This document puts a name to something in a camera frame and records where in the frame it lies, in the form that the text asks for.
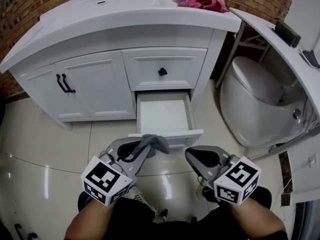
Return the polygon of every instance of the cabinet door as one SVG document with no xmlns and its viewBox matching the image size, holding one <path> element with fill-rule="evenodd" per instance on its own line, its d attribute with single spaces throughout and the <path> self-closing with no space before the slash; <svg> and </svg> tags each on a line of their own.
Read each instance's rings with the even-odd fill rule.
<svg viewBox="0 0 320 240">
<path fill-rule="evenodd" d="M 107 51 L 56 63 L 91 117 L 135 118 L 136 106 L 121 52 Z"/>
<path fill-rule="evenodd" d="M 46 110 L 57 119 L 89 117 L 74 93 L 65 93 L 59 86 L 57 74 L 60 75 L 62 87 L 67 90 L 54 64 L 23 74 L 20 78 L 24 82 L 23 88 L 32 98 L 44 104 Z"/>
</svg>

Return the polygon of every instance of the human arm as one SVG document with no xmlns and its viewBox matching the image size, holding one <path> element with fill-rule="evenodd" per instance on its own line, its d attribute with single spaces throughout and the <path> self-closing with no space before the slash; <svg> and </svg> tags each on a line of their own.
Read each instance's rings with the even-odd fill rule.
<svg viewBox="0 0 320 240">
<path fill-rule="evenodd" d="M 65 240 L 101 240 L 107 231 L 113 206 L 93 199 L 72 220 Z"/>
<path fill-rule="evenodd" d="M 250 239 L 260 239 L 279 231 L 286 231 L 280 218 L 250 197 L 241 205 L 229 203 L 229 207 L 238 224 Z"/>
</svg>

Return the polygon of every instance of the open drawer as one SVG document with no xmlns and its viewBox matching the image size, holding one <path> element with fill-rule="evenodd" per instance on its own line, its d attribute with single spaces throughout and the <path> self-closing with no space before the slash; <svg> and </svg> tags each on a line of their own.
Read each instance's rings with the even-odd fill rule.
<svg viewBox="0 0 320 240">
<path fill-rule="evenodd" d="M 204 133 L 196 129 L 187 92 L 138 93 L 136 105 L 137 133 L 129 137 L 163 136 L 173 149 L 192 146 Z"/>
</svg>

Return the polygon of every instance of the white toilet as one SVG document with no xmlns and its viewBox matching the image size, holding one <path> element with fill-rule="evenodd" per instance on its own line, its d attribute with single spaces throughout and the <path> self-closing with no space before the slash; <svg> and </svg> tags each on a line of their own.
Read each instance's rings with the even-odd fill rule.
<svg viewBox="0 0 320 240">
<path fill-rule="evenodd" d="M 220 92 L 222 116 L 246 147 L 269 147 L 302 134 L 306 101 L 303 90 L 282 85 L 260 64 L 242 56 L 233 59 Z"/>
</svg>

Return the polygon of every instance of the white sink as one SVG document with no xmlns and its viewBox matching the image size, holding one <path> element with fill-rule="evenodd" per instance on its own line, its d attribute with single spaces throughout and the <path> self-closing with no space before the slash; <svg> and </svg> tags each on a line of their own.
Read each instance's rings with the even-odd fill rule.
<svg viewBox="0 0 320 240">
<path fill-rule="evenodd" d="M 177 6 L 177 0 L 71 0 L 41 15 L 40 23 L 56 28 L 110 13 Z"/>
</svg>

